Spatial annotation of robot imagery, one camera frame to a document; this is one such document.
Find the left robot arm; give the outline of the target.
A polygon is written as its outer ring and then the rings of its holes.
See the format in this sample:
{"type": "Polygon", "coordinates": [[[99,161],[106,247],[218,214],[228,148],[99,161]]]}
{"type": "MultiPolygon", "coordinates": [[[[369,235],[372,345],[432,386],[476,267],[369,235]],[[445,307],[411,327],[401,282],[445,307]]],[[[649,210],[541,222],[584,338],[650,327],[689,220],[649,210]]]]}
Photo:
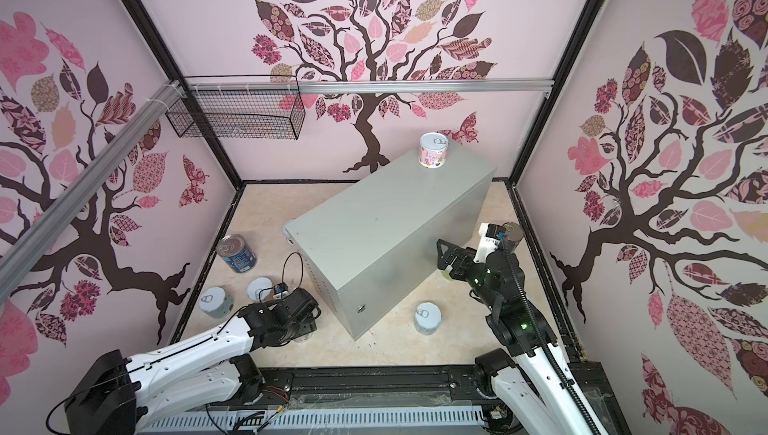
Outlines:
{"type": "Polygon", "coordinates": [[[164,348],[100,356],[59,403],[71,434],[137,434],[170,416],[219,402],[249,404],[267,385],[251,354],[314,332],[322,311],[304,288],[255,302],[224,323],[164,348]]]}

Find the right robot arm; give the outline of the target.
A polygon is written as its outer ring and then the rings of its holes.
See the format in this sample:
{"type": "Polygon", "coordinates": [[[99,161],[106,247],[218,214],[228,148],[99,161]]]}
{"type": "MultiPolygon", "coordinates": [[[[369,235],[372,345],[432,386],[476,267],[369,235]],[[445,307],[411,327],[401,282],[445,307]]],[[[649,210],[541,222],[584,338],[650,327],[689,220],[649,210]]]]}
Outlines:
{"type": "Polygon", "coordinates": [[[436,246],[437,268],[471,287],[502,345],[475,360],[480,393],[502,402],[529,434],[605,434],[557,337],[525,292],[516,244],[500,236],[483,238],[479,250],[443,239],[436,246]]]}

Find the grey metal cabinet box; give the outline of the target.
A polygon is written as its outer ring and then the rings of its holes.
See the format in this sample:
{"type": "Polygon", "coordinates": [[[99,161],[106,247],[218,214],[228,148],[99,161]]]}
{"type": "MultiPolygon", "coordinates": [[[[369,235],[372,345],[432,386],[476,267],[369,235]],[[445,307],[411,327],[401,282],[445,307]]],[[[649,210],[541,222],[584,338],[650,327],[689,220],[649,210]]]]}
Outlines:
{"type": "Polygon", "coordinates": [[[288,221],[316,292],[359,339],[437,269],[437,242],[467,244],[495,166],[458,144],[427,168],[411,150],[288,221]]]}

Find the tall blue labelled can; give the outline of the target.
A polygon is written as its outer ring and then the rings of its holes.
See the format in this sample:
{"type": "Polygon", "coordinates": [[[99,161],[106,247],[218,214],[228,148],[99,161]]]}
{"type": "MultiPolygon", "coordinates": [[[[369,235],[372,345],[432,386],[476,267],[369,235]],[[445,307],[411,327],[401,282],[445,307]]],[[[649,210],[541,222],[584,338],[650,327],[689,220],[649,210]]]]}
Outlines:
{"type": "Polygon", "coordinates": [[[216,253],[236,273],[248,272],[257,263],[255,254],[240,234],[229,234],[222,237],[217,242],[216,253]]]}

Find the brown labelled can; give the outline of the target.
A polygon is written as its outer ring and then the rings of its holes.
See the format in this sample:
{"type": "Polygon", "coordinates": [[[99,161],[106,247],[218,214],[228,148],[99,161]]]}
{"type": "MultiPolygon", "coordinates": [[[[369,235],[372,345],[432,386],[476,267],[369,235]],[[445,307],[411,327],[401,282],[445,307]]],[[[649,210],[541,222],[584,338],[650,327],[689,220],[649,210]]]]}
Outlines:
{"type": "Polygon", "coordinates": [[[506,222],[503,228],[506,236],[514,243],[520,243],[525,238],[523,228],[516,222],[506,222]]]}

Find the grey teal can front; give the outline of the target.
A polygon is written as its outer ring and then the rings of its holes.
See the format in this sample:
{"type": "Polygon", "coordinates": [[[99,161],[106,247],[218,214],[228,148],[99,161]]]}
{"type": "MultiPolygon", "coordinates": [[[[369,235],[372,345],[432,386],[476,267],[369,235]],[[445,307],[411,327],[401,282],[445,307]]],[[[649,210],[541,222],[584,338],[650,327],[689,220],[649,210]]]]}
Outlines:
{"type": "Polygon", "coordinates": [[[441,323],[441,309],[432,302],[420,303],[414,311],[414,327],[422,335],[434,334],[441,323]]]}

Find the aluminium rail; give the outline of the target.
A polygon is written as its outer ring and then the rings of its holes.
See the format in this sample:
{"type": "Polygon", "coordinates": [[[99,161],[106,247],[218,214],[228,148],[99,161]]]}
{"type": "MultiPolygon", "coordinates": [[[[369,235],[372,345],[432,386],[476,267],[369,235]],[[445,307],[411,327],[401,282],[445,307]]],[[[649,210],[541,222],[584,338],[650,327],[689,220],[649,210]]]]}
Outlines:
{"type": "Polygon", "coordinates": [[[1,300],[32,270],[46,250],[76,218],[91,196],[127,157],[151,126],[183,95],[179,81],[163,84],[122,129],[115,139],[90,162],[64,192],[42,213],[41,219],[15,242],[1,261],[1,300]]]}
{"type": "Polygon", "coordinates": [[[301,94],[344,93],[437,93],[437,92],[545,92],[554,81],[545,78],[477,79],[477,80],[401,80],[401,81],[224,81],[188,80],[192,91],[287,90],[301,94]]]}

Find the black right corner post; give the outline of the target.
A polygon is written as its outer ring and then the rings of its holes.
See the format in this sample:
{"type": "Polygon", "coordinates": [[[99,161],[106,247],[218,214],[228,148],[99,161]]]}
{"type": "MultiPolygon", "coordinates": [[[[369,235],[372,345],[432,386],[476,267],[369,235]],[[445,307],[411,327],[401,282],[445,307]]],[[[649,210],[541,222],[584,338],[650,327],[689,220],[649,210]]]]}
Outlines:
{"type": "Polygon", "coordinates": [[[581,55],[582,49],[584,49],[584,46],[587,43],[588,36],[594,25],[596,25],[598,16],[606,2],[607,0],[586,0],[584,2],[578,19],[576,20],[576,25],[574,26],[564,51],[556,65],[552,88],[547,91],[543,101],[540,103],[538,111],[535,113],[532,123],[523,140],[522,148],[512,167],[511,173],[506,179],[509,187],[516,186],[522,179],[538,141],[555,109],[556,103],[565,89],[569,76],[577,63],[578,57],[581,55]]]}

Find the pink labelled can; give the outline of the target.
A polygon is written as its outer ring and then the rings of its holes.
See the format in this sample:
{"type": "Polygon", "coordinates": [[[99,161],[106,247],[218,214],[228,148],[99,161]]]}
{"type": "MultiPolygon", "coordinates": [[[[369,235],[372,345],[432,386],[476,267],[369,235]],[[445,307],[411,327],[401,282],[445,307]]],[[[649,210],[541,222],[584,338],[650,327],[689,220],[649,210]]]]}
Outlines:
{"type": "Polygon", "coordinates": [[[427,168],[439,168],[444,165],[449,145],[448,137],[439,132],[423,134],[419,140],[419,163],[427,168]]]}

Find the orange labelled can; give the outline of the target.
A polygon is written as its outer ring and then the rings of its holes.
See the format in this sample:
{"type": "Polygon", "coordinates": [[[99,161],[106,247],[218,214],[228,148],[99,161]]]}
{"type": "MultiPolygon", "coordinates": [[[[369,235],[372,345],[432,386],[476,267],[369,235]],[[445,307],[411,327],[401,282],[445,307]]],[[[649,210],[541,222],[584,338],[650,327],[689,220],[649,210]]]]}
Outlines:
{"type": "Polygon", "coordinates": [[[274,283],[267,277],[252,280],[246,289],[246,294],[252,302],[265,302],[273,294],[274,283]]]}

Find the black corner frame post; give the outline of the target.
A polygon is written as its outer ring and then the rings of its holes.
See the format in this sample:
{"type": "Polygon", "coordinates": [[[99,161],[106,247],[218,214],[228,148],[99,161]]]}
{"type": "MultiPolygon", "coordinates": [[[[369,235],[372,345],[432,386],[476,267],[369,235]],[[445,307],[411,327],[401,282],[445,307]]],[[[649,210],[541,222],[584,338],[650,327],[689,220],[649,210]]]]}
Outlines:
{"type": "Polygon", "coordinates": [[[236,190],[241,189],[245,185],[243,179],[235,169],[233,162],[221,142],[214,136],[214,130],[211,124],[203,115],[203,109],[198,103],[198,100],[191,94],[185,76],[179,68],[179,65],[144,3],[142,0],[120,1],[154,55],[161,70],[170,81],[179,84],[179,88],[183,93],[182,101],[186,106],[187,112],[191,115],[193,123],[198,127],[202,137],[206,140],[208,147],[211,149],[214,158],[219,163],[219,166],[222,168],[227,179],[236,190]]]}

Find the left aluminium rail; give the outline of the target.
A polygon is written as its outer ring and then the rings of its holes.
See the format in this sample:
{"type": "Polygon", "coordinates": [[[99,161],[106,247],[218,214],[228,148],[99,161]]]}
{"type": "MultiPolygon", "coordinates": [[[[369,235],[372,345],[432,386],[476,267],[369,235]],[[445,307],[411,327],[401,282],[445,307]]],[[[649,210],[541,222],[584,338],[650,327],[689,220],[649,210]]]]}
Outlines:
{"type": "Polygon", "coordinates": [[[179,81],[163,84],[122,129],[115,139],[90,162],[64,192],[42,213],[41,219],[15,242],[1,261],[1,300],[32,270],[46,250],[76,218],[91,196],[127,157],[151,126],[183,95],[179,81]]]}

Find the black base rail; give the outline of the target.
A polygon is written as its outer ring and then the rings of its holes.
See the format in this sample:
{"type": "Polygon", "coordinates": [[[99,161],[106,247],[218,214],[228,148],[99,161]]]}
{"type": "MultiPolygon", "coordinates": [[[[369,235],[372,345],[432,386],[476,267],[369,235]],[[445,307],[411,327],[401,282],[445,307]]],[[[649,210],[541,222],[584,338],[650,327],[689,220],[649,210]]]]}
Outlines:
{"type": "Polygon", "coordinates": [[[292,401],[329,403],[358,400],[406,405],[483,404],[490,381],[471,364],[263,368],[267,387],[292,401]]]}

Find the back aluminium rail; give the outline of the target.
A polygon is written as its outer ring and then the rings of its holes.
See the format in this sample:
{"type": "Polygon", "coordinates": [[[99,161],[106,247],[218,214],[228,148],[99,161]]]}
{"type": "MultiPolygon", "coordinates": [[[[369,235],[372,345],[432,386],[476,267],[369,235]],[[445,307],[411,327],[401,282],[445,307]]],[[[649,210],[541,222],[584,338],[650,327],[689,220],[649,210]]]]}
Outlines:
{"type": "Polygon", "coordinates": [[[188,80],[192,91],[287,90],[301,94],[344,93],[437,93],[437,92],[545,92],[554,81],[545,78],[477,79],[477,80],[401,80],[401,81],[224,81],[188,80]]]}

